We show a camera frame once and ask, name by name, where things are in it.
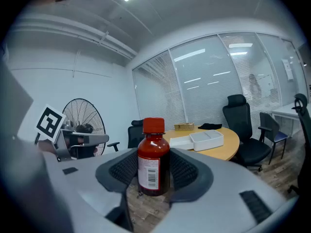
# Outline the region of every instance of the barcode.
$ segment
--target barcode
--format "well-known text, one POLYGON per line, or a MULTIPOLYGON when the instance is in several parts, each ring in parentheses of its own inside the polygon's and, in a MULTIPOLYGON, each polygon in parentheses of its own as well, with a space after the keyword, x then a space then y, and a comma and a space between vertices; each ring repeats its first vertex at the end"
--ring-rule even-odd
POLYGON ((148 186, 149 187, 156 187, 157 180, 156 180, 156 170, 155 169, 148 169, 148 186))

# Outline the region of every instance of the glass wall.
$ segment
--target glass wall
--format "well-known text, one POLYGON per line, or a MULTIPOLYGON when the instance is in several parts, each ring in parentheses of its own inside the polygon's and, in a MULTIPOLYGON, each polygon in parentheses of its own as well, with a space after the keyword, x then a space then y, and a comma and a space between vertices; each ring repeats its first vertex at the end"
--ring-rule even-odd
POLYGON ((228 127, 223 107, 227 97, 242 89, 232 60, 218 36, 184 44, 171 50, 189 122, 222 123, 228 127))
POLYGON ((140 117, 174 124, 222 124, 227 97, 243 94, 251 108, 253 138, 260 112, 271 113, 307 97, 299 57, 290 41, 256 33, 225 33, 177 46, 133 70, 140 117))

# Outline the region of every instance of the wicker basket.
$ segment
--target wicker basket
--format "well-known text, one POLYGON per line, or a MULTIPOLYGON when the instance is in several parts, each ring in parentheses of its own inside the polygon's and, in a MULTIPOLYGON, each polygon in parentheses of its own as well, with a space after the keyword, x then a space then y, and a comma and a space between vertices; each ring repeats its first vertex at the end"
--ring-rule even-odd
POLYGON ((193 130, 194 123, 193 122, 186 122, 186 123, 179 123, 174 124, 175 130, 193 130))

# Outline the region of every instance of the white plastic container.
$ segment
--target white plastic container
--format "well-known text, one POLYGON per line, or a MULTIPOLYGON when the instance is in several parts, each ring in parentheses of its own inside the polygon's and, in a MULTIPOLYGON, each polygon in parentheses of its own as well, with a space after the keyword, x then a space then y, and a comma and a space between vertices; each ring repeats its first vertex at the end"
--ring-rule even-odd
POLYGON ((224 144, 224 135, 216 130, 190 134, 194 151, 220 147, 224 144))
POLYGON ((171 148, 178 148, 182 150, 192 150, 193 149, 193 142, 190 136, 183 136, 183 137, 176 137, 170 139, 170 147, 171 148))

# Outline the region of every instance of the red bottle cap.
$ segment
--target red bottle cap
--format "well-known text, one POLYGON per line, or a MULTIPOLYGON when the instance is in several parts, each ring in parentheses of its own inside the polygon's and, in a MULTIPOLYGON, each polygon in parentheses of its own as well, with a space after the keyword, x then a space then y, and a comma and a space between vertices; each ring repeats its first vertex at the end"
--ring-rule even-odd
POLYGON ((144 133, 164 133, 164 119, 160 117, 147 117, 143 121, 144 133))

